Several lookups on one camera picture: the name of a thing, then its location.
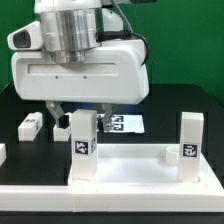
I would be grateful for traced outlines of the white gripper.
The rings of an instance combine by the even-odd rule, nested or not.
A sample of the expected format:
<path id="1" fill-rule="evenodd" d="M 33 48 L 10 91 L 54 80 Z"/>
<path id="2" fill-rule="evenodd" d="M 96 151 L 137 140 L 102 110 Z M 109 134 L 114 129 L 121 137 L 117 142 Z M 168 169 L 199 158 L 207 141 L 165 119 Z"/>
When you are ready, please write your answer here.
<path id="1" fill-rule="evenodd" d="M 105 41 L 88 50 L 81 63 L 56 64 L 43 51 L 17 52 L 12 57 L 16 92 L 25 100 L 47 101 L 58 128 L 69 126 L 60 102 L 105 103 L 100 132 L 111 130 L 112 104 L 137 104 L 149 92 L 140 40 Z"/>

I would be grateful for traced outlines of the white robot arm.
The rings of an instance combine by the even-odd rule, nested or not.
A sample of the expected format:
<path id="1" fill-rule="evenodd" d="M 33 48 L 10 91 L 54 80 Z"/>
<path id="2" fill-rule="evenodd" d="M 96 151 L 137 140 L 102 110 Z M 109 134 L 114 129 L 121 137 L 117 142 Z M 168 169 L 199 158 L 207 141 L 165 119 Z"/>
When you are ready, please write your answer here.
<path id="1" fill-rule="evenodd" d="M 138 104 L 149 92 L 148 43 L 109 9 L 132 1 L 35 0 L 37 19 L 7 37 L 17 94 L 44 101 L 61 128 L 62 102 L 99 103 L 98 130 L 109 131 L 114 104 Z"/>

